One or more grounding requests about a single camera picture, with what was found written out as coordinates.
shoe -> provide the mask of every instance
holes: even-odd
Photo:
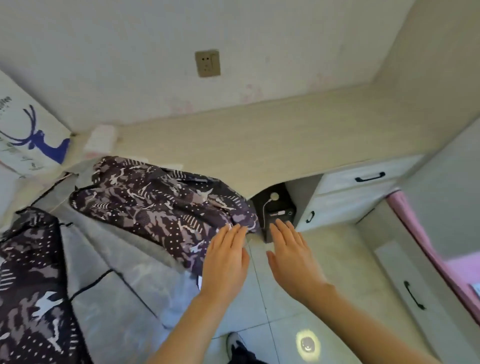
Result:
[[[247,348],[245,347],[245,342],[238,334],[238,332],[230,332],[227,336],[227,354],[229,360],[232,360],[233,349],[236,349],[238,347],[242,347],[247,350]]]

power socket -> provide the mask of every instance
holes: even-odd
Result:
[[[195,52],[195,62],[200,77],[220,76],[220,53],[217,49]]]

drawer handle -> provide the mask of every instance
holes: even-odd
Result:
[[[405,285],[405,288],[407,289],[407,291],[410,293],[410,296],[412,297],[413,301],[415,301],[415,304],[417,305],[417,307],[420,310],[425,311],[427,308],[424,305],[422,305],[421,303],[418,303],[418,301],[415,299],[412,292],[410,291],[410,282],[405,280],[405,281],[403,281],[403,284]]]
[[[307,219],[307,224],[313,220],[313,217],[315,216],[315,211],[311,212],[312,217]]]
[[[366,180],[363,180],[363,179],[360,178],[360,177],[355,178],[355,180],[356,180],[357,182],[367,182],[367,181],[377,180],[377,179],[382,178],[382,177],[385,177],[385,172],[380,172],[377,177],[367,178]]]

blue deer logo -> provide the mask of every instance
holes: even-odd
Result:
[[[28,144],[28,149],[33,149],[37,147],[47,157],[56,161],[58,164],[62,164],[63,159],[65,158],[65,154],[67,152],[68,144],[70,143],[70,139],[69,138],[64,139],[62,143],[56,148],[47,145],[45,143],[45,133],[43,132],[43,130],[37,130],[35,132],[35,128],[36,128],[35,109],[33,108],[32,105],[29,105],[29,106],[30,106],[31,113],[28,112],[27,109],[24,109],[25,114],[27,114],[28,117],[30,118],[31,128],[30,128],[30,135],[28,137],[26,137],[25,139],[17,139],[10,135],[5,134],[2,131],[0,131],[0,134],[9,138],[10,144],[12,144],[13,146],[24,146]]]

forearm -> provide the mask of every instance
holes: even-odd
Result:
[[[385,326],[354,307],[333,285],[319,287],[305,302],[364,364],[438,364],[410,348]]]
[[[200,293],[148,364],[200,364],[226,309]]]

